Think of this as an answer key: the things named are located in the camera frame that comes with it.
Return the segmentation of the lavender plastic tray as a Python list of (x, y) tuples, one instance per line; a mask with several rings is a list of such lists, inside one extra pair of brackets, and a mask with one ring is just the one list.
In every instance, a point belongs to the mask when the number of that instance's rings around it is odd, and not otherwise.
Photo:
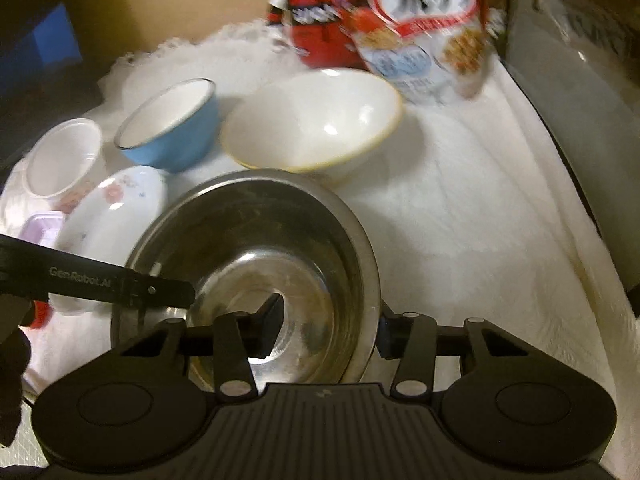
[(18, 238), (42, 247), (52, 248), (65, 221), (61, 211), (48, 211), (29, 217)]

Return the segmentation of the floral white plate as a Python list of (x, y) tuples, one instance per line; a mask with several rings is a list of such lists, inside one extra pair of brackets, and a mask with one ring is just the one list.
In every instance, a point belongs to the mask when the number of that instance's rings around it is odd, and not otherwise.
[(164, 177), (152, 167), (120, 170), (101, 182), (70, 213), (54, 248), (124, 266), (167, 202)]

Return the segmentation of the stainless steel bowl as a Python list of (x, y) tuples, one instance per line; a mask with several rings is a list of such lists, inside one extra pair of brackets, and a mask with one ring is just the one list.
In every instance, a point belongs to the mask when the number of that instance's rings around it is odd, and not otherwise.
[(194, 304), (112, 311), (123, 344), (166, 318), (204, 326), (284, 303), (277, 341), (250, 363), (255, 382), (358, 382), (373, 351), (381, 286), (366, 232), (333, 192), (279, 170), (248, 170), (180, 196), (142, 234), (128, 266), (190, 283)]

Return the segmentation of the white plastic cup bowl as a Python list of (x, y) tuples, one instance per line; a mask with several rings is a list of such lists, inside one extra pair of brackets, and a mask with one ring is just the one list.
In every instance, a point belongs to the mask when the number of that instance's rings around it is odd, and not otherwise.
[(107, 177), (100, 126), (74, 118), (47, 131), (27, 156), (26, 191), (53, 209), (70, 211)]

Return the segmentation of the blue enamel bowl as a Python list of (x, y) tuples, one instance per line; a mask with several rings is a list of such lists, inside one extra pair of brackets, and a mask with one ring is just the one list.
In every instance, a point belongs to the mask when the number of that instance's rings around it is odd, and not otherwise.
[(215, 84), (193, 78), (143, 102), (120, 125), (114, 144), (137, 165), (178, 174), (209, 153), (219, 128)]

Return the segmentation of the cream ceramic bowl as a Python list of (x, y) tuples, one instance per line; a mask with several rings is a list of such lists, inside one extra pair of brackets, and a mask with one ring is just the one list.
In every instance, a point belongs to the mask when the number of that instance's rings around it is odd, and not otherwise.
[(362, 165), (404, 118), (400, 93), (363, 70), (308, 70), (255, 91), (220, 130), (222, 150), (250, 169), (337, 180)]

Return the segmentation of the white fluffy cloth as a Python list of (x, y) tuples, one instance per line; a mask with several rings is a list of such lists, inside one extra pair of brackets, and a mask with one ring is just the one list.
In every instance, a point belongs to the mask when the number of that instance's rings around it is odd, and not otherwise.
[[(115, 130), (155, 92), (205, 77), (225, 115), (264, 84), (300, 73), (293, 51), (273, 39), (257, 20), (117, 60), (100, 81), (104, 104), (86, 114), (103, 129), (110, 174), (126, 166)], [(366, 229), (394, 310), (448, 325), (487, 318), (600, 382), (618, 409), (603, 465), (639, 479), (636, 317), (547, 129), (495, 56), (489, 70), (475, 100), (409, 105), (390, 142), (335, 192)], [(107, 315), (55, 314), (25, 332), (33, 392), (110, 346)]]

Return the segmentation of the black monitor screen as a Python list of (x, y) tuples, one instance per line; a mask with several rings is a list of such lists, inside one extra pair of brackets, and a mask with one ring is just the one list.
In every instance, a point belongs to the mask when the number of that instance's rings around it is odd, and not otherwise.
[(101, 102), (67, 0), (1, 0), (1, 169)]

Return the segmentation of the red granola cereal bag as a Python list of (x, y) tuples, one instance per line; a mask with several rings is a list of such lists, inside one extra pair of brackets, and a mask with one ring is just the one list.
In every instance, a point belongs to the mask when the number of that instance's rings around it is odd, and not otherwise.
[(370, 72), (413, 103), (474, 98), (486, 75), (485, 0), (363, 0), (346, 24)]

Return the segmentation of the red panda robot figurine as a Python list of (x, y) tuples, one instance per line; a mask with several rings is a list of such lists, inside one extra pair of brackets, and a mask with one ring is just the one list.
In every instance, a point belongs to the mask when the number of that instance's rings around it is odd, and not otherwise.
[(331, 0), (269, 0), (267, 25), (309, 68), (364, 68)]

